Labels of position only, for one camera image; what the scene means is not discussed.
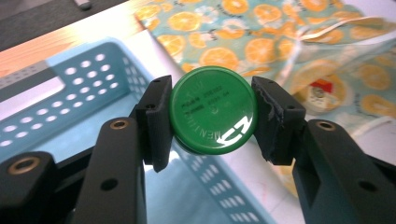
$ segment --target green bottle cap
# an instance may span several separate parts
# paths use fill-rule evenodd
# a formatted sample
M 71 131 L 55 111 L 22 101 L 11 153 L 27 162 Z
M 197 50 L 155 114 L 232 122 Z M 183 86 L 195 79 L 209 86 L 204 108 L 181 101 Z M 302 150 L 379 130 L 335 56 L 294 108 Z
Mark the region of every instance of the green bottle cap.
M 257 123 L 253 89 L 234 71 L 204 66 L 174 87 L 170 119 L 179 144 L 195 154 L 219 155 L 246 143 Z

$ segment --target metal screw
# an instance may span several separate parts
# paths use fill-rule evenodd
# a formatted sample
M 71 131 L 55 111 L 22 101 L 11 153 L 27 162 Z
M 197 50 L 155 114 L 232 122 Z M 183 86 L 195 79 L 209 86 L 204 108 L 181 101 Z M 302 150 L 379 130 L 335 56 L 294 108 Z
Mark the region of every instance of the metal screw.
M 40 159 L 38 157 L 25 157 L 12 163 L 8 168 L 8 173 L 11 175 L 25 174 L 35 169 L 39 163 Z

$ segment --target white logo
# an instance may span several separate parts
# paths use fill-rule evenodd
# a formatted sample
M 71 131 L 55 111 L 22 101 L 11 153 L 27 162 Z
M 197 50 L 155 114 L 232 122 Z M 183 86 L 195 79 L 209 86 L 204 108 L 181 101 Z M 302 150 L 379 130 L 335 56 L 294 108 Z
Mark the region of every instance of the white logo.
M 239 141 L 239 139 L 242 138 L 243 134 L 245 134 L 248 131 L 248 128 L 251 125 L 251 121 L 253 121 L 253 119 L 248 120 L 248 117 L 244 116 L 230 130 L 228 130 L 222 137 L 219 137 L 217 142 L 219 144 L 223 144 L 225 147 L 236 143 L 237 141 Z M 231 134 L 233 134 L 240 127 L 243 127 L 240 134 L 238 134 L 236 137 L 234 137 L 230 140 L 226 140 L 228 137 L 230 137 Z

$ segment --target screw hole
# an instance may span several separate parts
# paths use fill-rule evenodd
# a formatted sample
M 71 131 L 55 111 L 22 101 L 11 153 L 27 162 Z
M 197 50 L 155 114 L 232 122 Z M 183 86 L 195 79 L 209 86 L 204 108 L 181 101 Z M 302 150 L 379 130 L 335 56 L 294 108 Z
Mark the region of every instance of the screw hole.
M 8 172 L 12 175 L 21 175 L 35 169 L 39 163 L 40 159 L 38 157 L 22 158 L 12 163 Z
M 335 126 L 327 121 L 318 121 L 317 126 L 325 131 L 334 131 Z
M 359 181 L 359 186 L 361 186 L 361 188 L 363 188 L 367 191 L 370 191 L 370 192 L 376 192 L 378 190 L 378 188 L 374 184 L 372 184 L 368 181 L 365 181 L 365 180 Z
M 15 168 L 17 168 L 17 170 L 29 167 L 31 165 L 33 165 L 34 161 L 33 160 L 29 160 L 29 161 L 22 161 L 20 163 L 18 163 Z
M 110 179 L 107 179 L 104 182 L 102 182 L 100 189 L 104 190 L 104 191 L 110 191 L 110 190 L 114 189 L 118 184 L 119 184 L 119 181 L 117 181 L 117 179 L 110 178 Z
M 146 108 L 147 108 L 147 109 L 154 109 L 154 108 L 155 108 L 155 105 L 146 105 Z
M 125 119 L 118 119 L 116 121 L 113 121 L 110 124 L 110 128 L 114 129 L 114 130 L 118 130 L 118 129 L 124 129 L 129 125 L 128 121 Z

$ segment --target plastic basket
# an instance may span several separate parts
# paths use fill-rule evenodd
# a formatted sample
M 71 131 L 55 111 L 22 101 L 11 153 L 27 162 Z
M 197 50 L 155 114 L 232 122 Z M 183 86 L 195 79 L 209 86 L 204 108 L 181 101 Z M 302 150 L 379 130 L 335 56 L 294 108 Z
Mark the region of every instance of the plastic basket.
M 92 147 L 102 124 L 128 116 L 153 79 L 137 62 L 121 42 L 106 39 L 1 78 L 4 91 L 48 69 L 62 85 L 0 121 L 0 162 L 37 150 L 62 161 Z M 148 223 L 273 222 L 220 157 L 193 156 L 175 144 L 171 153 L 164 171 L 146 172 Z

